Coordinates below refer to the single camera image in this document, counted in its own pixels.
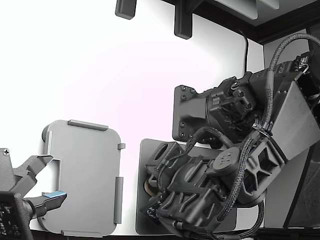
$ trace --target screw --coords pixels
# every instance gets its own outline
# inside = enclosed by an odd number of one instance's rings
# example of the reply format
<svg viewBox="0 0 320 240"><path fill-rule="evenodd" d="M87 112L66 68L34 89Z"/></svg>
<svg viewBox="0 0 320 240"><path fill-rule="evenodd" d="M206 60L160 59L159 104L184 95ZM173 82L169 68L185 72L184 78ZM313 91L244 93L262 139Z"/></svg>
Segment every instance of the screw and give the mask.
<svg viewBox="0 0 320 240"><path fill-rule="evenodd" d="M248 103L248 105L247 105L245 108L246 108L246 109L252 108L252 104L251 104L251 103Z"/></svg>
<svg viewBox="0 0 320 240"><path fill-rule="evenodd" d="M243 98L245 96L245 93L242 91L238 94L238 98Z"/></svg>
<svg viewBox="0 0 320 240"><path fill-rule="evenodd" d="M3 150L3 155L9 156L9 154L10 154L9 149L6 148Z"/></svg>

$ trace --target black shelf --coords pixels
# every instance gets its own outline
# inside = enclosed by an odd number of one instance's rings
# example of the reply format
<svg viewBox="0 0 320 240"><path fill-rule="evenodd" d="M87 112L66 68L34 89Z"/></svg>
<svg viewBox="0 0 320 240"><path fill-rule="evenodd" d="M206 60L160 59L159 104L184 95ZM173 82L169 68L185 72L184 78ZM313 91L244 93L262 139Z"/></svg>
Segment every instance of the black shelf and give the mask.
<svg viewBox="0 0 320 240"><path fill-rule="evenodd" d="M161 0L175 6L174 34L183 39L192 37L192 13L236 33L241 30L248 39L267 44L320 23L320 1L288 12L259 26L226 12L204 0ZM117 0L115 14L132 19L137 0Z"/></svg>

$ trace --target wall bracket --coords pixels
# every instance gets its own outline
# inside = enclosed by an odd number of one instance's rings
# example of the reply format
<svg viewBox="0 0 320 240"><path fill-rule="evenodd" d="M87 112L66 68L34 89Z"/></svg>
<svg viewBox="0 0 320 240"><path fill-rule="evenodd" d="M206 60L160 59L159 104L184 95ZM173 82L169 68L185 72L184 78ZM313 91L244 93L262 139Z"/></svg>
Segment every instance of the wall bracket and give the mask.
<svg viewBox="0 0 320 240"><path fill-rule="evenodd" d="M174 35L182 39L192 37L193 12L204 0L176 0ZM137 0L117 0L115 15L131 20L136 15Z"/></svg>

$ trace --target white backdrop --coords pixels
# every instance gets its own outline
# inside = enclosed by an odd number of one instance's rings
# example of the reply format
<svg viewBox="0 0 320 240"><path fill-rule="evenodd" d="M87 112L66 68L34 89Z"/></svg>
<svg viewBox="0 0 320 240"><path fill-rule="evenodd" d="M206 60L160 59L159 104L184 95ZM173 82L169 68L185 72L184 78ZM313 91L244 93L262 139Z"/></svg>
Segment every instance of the white backdrop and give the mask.
<svg viewBox="0 0 320 240"><path fill-rule="evenodd" d="M174 7L138 0L136 16L115 16L116 0L0 1L0 147L13 167L42 154L41 133L55 120L108 125L126 149L122 224L136 235L140 142L172 141L174 88L198 93L241 78L242 36L193 16L193 37L174 36ZM250 41L248 70L264 68L263 46ZM55 191L55 166L37 176L27 197ZM250 228L257 208L240 209L237 229ZM31 228L40 230L36 220Z"/></svg>

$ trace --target gray tray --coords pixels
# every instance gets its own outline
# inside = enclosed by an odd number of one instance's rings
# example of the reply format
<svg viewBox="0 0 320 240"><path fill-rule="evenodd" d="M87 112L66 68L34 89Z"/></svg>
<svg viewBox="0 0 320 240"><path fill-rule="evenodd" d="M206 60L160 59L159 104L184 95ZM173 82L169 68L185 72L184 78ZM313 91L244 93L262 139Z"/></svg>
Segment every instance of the gray tray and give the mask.
<svg viewBox="0 0 320 240"><path fill-rule="evenodd" d="M140 158L139 158L139 173L138 173L138 189L137 189L137 204L136 204L136 220L135 230L139 235L171 235L171 233L162 225L156 226L150 222L141 212L140 209L145 206L150 196L145 191L145 180L148 177L148 171L145 164L157 150L160 144L164 141L144 139L140 145ZM204 157L215 158L220 153L220 150L194 147L189 155L196 157L202 155ZM236 228L237 224L237 209L232 209L226 219L216 229L217 232L228 232Z"/></svg>
<svg viewBox="0 0 320 240"><path fill-rule="evenodd" d="M57 190L67 193L58 209L38 218L48 231L64 236L102 237L121 223L125 148L108 126L58 120L42 134L44 152L59 161Z"/></svg>

